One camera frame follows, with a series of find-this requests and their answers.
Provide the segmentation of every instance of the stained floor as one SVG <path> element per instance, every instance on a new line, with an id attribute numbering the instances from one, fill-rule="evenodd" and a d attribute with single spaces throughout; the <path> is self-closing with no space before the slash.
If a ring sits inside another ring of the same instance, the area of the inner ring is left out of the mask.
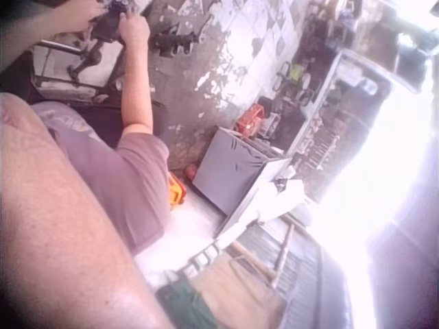
<path id="1" fill-rule="evenodd" d="M 148 17 L 152 34 L 180 22 L 197 32 L 210 15 L 202 43 L 189 55 L 152 54 L 153 99 L 170 113 L 169 168 L 196 162 L 216 125 L 232 127 L 250 105 L 273 97 L 276 72 L 298 48 L 309 0 L 167 0 Z"/>

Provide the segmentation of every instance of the clutter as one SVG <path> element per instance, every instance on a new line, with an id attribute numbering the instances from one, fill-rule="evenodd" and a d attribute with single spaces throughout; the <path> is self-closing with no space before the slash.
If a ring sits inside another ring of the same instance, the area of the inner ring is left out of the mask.
<path id="1" fill-rule="evenodd" d="M 243 136 L 250 138 L 257 133 L 264 118 L 263 106 L 253 104 L 250 109 L 239 118 L 236 124 L 237 130 L 243 134 Z"/>

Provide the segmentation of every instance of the leg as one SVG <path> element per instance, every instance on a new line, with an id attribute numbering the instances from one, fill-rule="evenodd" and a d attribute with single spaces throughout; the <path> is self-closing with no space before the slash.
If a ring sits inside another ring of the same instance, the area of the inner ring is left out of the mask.
<path id="1" fill-rule="evenodd" d="M 1 289 L 25 325 L 171 328 L 110 219 L 32 109 L 0 94 Z"/>

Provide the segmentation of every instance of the wooden plank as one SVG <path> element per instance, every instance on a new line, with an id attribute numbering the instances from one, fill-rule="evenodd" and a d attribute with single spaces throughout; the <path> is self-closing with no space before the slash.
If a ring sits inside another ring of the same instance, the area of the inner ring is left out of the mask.
<path id="1" fill-rule="evenodd" d="M 272 281 L 272 287 L 273 289 L 276 288 L 279 278 L 282 275 L 283 268 L 285 266 L 285 263 L 287 262 L 287 256 L 289 251 L 289 245 L 291 243 L 291 240 L 293 239 L 293 233 L 294 233 L 294 224 L 290 224 L 288 226 L 287 234 L 285 235 L 285 239 L 282 243 L 282 250 L 277 258 L 276 264 L 274 266 L 274 271 L 276 272 L 276 277 L 274 277 Z"/>
<path id="2" fill-rule="evenodd" d="M 215 318 L 230 329 L 277 329 L 285 300 L 239 261 L 222 254 L 191 279 Z"/>
<path id="3" fill-rule="evenodd" d="M 270 269 L 267 265 L 262 263 L 254 254 L 249 252 L 247 248 L 245 248 L 238 241 L 233 241 L 230 246 L 236 251 L 243 255 L 246 260 L 251 262 L 259 271 L 262 272 L 270 281 L 276 277 L 276 272 Z"/>

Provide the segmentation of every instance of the metal rod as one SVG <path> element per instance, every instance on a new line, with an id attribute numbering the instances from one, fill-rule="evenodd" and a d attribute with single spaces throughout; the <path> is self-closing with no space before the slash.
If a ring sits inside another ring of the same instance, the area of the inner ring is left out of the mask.
<path id="1" fill-rule="evenodd" d="M 63 51 L 65 53 L 71 53 L 72 55 L 81 56 L 83 51 L 79 48 L 64 45 L 62 43 L 50 41 L 50 40 L 41 40 L 37 43 L 38 46 L 46 47 L 53 50 Z"/>

